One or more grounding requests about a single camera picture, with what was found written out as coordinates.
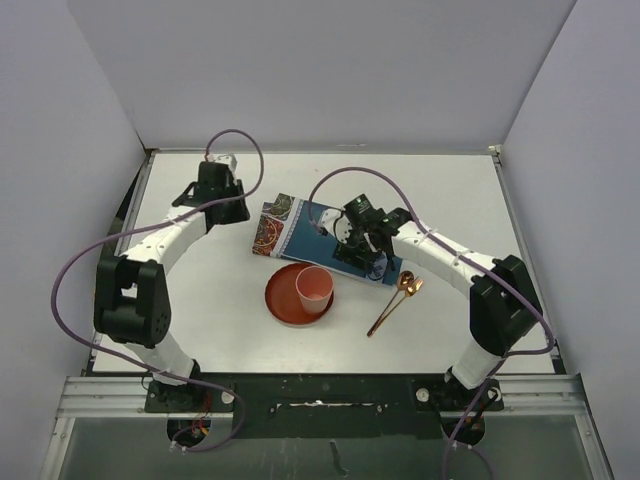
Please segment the pink plastic cup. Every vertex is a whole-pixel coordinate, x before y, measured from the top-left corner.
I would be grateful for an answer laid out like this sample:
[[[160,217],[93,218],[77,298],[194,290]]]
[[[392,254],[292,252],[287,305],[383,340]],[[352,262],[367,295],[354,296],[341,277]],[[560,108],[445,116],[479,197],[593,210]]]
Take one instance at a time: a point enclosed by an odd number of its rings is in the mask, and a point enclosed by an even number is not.
[[[334,281],[328,270],[309,266],[297,275],[295,288],[303,310],[310,315],[318,315],[329,304],[334,291]]]

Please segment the blue patterned placemat cloth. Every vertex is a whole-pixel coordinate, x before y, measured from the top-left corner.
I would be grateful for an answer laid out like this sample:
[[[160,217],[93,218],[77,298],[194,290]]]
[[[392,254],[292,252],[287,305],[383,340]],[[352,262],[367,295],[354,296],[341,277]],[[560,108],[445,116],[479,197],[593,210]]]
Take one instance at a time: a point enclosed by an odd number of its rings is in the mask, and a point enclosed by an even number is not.
[[[369,264],[357,260],[350,265],[342,260],[338,242],[330,235],[319,234],[309,222],[324,213],[336,213],[323,204],[308,206],[305,200],[280,193],[262,206],[252,253],[255,255],[299,261],[322,266],[334,273],[350,276],[366,283],[392,286],[396,283],[402,260],[388,261],[383,253],[376,254]]]

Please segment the red round plate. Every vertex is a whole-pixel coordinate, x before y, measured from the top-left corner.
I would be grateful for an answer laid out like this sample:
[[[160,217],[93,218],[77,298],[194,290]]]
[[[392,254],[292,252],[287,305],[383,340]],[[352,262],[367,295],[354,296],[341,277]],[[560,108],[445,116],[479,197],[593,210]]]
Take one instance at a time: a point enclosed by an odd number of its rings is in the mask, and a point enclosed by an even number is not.
[[[327,306],[322,312],[310,314],[303,309],[295,288],[298,274],[308,263],[293,263],[277,270],[265,287],[265,303],[271,314],[280,322],[295,327],[311,325],[317,322],[331,308],[334,294],[331,294]]]

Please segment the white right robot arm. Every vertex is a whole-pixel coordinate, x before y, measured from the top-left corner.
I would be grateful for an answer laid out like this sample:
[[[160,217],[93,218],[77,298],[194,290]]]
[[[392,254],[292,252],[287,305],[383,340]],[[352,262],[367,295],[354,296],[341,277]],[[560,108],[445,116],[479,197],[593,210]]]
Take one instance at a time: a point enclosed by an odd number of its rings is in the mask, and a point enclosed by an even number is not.
[[[469,408],[481,384],[512,347],[538,322],[540,303],[524,262],[514,255],[498,259],[472,251],[414,220],[409,211],[386,213],[365,195],[341,209],[327,209],[316,222],[336,240],[333,257],[367,274],[376,261],[385,272],[397,260],[409,261],[459,291],[469,301],[471,340],[448,370],[448,402]]]

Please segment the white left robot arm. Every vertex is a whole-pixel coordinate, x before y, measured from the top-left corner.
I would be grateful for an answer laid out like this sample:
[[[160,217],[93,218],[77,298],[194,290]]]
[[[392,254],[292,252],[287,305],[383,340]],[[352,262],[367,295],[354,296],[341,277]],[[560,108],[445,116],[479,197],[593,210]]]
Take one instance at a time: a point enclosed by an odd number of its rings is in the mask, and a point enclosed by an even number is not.
[[[204,387],[198,367],[169,332],[172,311],[166,276],[189,247],[218,225],[250,219],[237,159],[202,161],[197,179],[171,203],[166,227],[149,233],[123,254],[103,259],[96,272],[94,328],[124,345],[168,385],[180,410],[200,405]]]

